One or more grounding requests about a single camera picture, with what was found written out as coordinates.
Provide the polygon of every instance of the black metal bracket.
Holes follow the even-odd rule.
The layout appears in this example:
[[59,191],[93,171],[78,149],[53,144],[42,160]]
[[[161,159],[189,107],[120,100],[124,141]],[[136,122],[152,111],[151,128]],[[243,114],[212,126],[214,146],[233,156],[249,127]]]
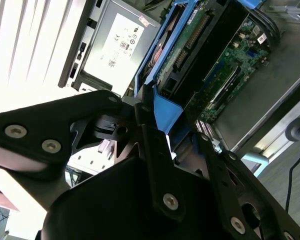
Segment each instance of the black metal bracket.
[[[146,163],[154,210],[180,222],[185,216],[183,196],[174,177],[166,136],[157,129],[153,91],[145,85],[141,93],[141,102],[134,106],[110,91],[99,90],[1,113],[0,167],[52,180],[64,172],[72,154],[104,139],[115,140],[116,162],[137,147],[139,158]],[[47,140],[53,143],[46,148],[59,145],[59,149],[47,151],[43,147]],[[176,209],[164,200],[165,194],[175,197]]]
[[300,238],[300,227],[233,152],[216,154],[209,138],[200,133],[193,144],[206,162],[223,229],[232,238]]

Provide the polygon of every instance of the barcode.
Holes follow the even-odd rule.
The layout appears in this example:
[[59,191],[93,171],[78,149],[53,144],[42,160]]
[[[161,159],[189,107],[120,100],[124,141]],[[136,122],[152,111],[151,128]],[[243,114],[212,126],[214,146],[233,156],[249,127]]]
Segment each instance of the barcode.
[[258,42],[262,44],[267,39],[267,36],[263,33],[260,37],[258,37]]
[[198,9],[195,9],[193,11],[192,15],[190,16],[190,18],[186,24],[188,24],[188,25],[191,24],[192,20],[195,18],[196,14],[197,14],[197,12],[198,12]]
[[113,68],[116,65],[115,61],[109,60],[108,66],[110,66],[111,68]]

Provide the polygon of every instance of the power supply label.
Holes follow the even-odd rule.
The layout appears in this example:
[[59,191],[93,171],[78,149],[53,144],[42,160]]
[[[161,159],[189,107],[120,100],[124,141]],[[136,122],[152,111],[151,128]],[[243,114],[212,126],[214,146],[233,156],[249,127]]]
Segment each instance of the power supply label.
[[100,60],[108,68],[122,68],[134,53],[144,27],[117,13],[102,48]]

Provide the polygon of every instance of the expansion slot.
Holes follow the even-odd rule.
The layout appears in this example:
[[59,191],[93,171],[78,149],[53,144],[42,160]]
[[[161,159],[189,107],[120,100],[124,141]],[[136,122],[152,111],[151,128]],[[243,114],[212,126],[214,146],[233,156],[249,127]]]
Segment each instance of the expansion slot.
[[234,70],[232,71],[228,79],[224,82],[224,84],[220,87],[220,89],[216,92],[214,97],[211,99],[210,104],[212,104],[213,106],[215,105],[215,103],[220,99],[220,97],[224,94],[224,92],[228,90],[229,86],[233,84],[240,71],[241,68],[239,66],[236,66],[234,68]]
[[185,47],[188,49],[191,49],[193,45],[195,44],[197,38],[199,37],[202,30],[206,27],[210,19],[210,15],[206,15],[202,18],[201,22],[199,23],[197,29],[194,31],[194,33],[191,35],[190,39],[186,43]]
[[182,63],[184,62],[184,60],[186,59],[186,56],[188,55],[188,53],[186,52],[186,50],[182,49],[182,51],[180,52],[178,58],[175,60],[175,66],[177,68],[180,68]]

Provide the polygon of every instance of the motherboard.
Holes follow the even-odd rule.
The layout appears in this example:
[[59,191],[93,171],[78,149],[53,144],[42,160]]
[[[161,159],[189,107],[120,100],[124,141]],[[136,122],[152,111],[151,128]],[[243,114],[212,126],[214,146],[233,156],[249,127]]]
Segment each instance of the motherboard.
[[203,87],[185,112],[191,122],[198,118],[212,123],[261,65],[267,66],[270,53],[266,35],[247,18],[221,54]]

